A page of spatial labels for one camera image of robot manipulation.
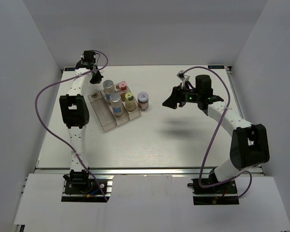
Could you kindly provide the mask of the pink cap spice bottle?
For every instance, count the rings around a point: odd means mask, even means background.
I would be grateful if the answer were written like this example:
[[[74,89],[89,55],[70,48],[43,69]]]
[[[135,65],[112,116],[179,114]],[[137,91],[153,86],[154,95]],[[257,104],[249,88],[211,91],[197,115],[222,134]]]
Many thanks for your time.
[[[118,87],[119,87],[119,94],[121,96],[121,100],[124,102],[126,93],[130,92],[128,85],[126,82],[121,82],[118,84]]]

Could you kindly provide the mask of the silver lid jar blue label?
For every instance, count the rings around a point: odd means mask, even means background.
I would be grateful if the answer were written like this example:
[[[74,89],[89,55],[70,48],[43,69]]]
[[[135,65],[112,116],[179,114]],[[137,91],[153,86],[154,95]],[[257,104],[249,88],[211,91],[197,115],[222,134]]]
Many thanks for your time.
[[[112,93],[110,95],[110,104],[115,116],[123,115],[122,100],[119,93]]]

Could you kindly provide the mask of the yellow cap white bottle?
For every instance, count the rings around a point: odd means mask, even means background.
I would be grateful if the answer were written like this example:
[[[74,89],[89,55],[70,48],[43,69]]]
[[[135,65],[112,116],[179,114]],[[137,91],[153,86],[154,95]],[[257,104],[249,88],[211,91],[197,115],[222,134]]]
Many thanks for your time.
[[[129,112],[132,112],[136,109],[135,98],[131,92],[125,94],[125,107]]]

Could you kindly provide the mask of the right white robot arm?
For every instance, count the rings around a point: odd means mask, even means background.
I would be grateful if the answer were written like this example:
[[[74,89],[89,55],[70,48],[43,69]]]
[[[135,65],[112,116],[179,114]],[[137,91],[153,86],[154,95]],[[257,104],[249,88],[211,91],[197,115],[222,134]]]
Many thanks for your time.
[[[214,168],[208,182],[199,183],[201,188],[210,188],[219,193],[226,183],[234,180],[248,169],[267,163],[270,159],[267,131],[262,124],[252,124],[234,112],[224,100],[213,94],[209,75],[198,75],[196,86],[192,86],[189,76],[179,73],[182,83],[174,87],[163,106],[171,109],[183,107],[186,103],[195,103],[208,117],[214,119],[231,136],[230,157]]]

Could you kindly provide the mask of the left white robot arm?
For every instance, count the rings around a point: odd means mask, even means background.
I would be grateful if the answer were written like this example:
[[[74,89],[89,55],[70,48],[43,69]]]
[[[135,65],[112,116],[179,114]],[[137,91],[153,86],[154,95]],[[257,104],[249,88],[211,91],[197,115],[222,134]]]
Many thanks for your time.
[[[89,110],[85,101],[88,84],[99,84],[103,76],[98,70],[96,55],[98,51],[83,52],[74,69],[77,76],[72,81],[69,91],[59,98],[59,105],[64,124],[66,125],[72,146],[71,170],[86,171],[89,168],[86,159],[86,126],[89,123]]]

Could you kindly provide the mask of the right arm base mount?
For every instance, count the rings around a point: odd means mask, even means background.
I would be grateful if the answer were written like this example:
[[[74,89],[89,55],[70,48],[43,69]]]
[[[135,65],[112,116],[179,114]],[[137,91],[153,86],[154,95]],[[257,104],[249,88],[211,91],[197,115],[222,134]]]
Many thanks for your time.
[[[194,205],[237,205],[239,204],[238,192],[235,181],[210,187],[202,188],[199,179],[194,178],[187,184],[192,189]]]

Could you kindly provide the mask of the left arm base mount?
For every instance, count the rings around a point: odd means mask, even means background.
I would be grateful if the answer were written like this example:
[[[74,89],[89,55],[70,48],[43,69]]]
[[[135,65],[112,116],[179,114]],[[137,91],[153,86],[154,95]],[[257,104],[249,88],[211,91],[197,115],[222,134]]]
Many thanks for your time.
[[[85,170],[80,172],[71,170],[69,174],[63,175],[63,179],[62,202],[106,203],[109,200],[111,193],[109,179],[97,178],[97,184],[92,175]]]

